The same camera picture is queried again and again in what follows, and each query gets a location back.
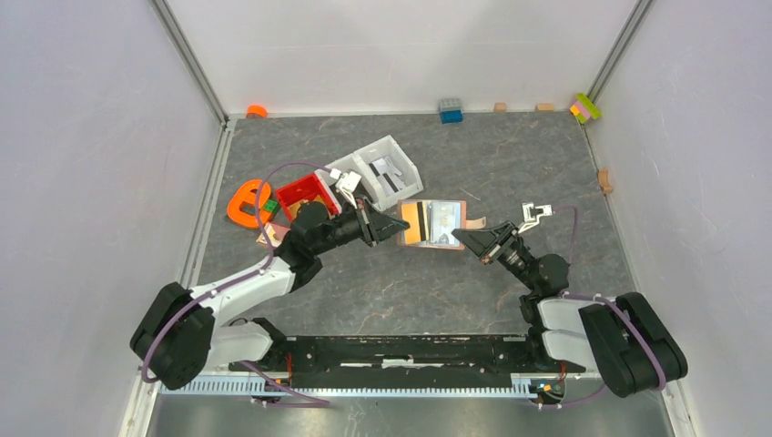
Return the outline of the gold striped credit card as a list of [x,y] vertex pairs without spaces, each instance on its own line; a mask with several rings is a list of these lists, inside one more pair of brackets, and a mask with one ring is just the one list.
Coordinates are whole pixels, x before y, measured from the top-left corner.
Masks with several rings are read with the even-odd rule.
[[427,208],[423,201],[403,202],[400,205],[401,219],[409,224],[403,232],[406,245],[418,245],[428,238],[426,221]]

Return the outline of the tan leather card holder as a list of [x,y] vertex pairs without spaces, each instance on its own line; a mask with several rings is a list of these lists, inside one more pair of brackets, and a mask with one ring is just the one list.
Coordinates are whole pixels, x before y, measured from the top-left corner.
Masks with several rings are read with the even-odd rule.
[[453,236],[456,229],[482,229],[485,216],[469,219],[463,200],[409,199],[398,204],[399,218],[409,224],[398,243],[418,249],[462,250],[464,245]]

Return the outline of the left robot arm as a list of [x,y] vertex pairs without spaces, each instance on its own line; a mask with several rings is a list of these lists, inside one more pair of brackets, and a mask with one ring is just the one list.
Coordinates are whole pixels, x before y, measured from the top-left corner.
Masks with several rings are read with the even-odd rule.
[[142,360],[142,380],[176,390],[206,368],[236,361],[275,371],[286,359],[285,345],[258,323],[229,321],[308,284],[322,268],[321,254],[354,240],[376,246],[409,226],[366,198],[336,216],[319,202],[301,206],[279,246],[257,264],[192,289],[178,282],[161,288],[129,342]]

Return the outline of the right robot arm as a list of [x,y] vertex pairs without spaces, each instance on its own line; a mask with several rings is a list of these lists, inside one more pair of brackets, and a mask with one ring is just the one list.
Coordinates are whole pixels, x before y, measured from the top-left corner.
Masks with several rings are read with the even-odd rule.
[[686,355],[643,294],[606,298],[569,291],[569,262],[554,253],[534,256],[511,222],[452,234],[481,263],[501,264],[529,290],[520,308],[536,336],[525,348],[533,369],[576,364],[597,371],[620,398],[661,391],[688,374]]

